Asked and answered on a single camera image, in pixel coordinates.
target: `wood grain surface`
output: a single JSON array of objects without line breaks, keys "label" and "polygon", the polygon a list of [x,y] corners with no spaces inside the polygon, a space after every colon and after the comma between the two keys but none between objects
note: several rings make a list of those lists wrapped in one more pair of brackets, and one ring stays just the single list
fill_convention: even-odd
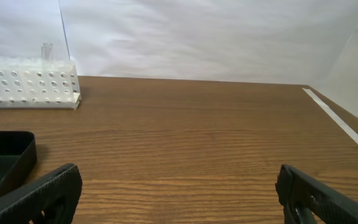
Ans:
[{"label": "wood grain surface", "polygon": [[[79,167],[73,223],[283,223],[281,164],[358,201],[358,145],[305,86],[102,77],[80,85],[74,111],[0,110],[0,130],[36,136],[29,181],[67,162]],[[357,118],[322,99],[358,132]]]}]

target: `white line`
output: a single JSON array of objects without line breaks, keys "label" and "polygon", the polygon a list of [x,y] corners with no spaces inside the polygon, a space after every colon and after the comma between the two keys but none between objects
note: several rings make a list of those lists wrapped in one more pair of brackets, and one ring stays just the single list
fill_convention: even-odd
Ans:
[{"label": "white line", "polygon": [[318,98],[311,90],[303,88],[309,96],[358,144],[358,134],[353,131],[330,107]]}]

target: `black tray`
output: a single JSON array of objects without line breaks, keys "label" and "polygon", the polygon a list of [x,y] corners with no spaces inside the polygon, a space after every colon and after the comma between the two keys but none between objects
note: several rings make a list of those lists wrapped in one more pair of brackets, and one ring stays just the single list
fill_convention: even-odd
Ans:
[{"label": "black tray", "polygon": [[32,133],[0,131],[0,196],[20,187],[36,162]]}]

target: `white sheet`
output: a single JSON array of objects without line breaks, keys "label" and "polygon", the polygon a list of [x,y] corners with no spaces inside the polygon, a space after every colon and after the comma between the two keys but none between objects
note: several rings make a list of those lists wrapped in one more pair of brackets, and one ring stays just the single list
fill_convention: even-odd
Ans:
[{"label": "white sheet", "polygon": [[358,23],[358,0],[61,0],[80,75],[309,83]]},{"label": "white sheet", "polygon": [[0,0],[0,56],[40,57],[43,43],[68,59],[58,0]]}]

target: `white tape strip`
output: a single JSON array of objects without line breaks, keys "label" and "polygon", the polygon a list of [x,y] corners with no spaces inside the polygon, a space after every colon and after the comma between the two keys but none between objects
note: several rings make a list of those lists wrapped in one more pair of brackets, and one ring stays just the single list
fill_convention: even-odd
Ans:
[{"label": "white tape strip", "polygon": [[353,131],[330,107],[318,98],[311,90],[303,89],[320,107],[358,144],[358,134]]}]

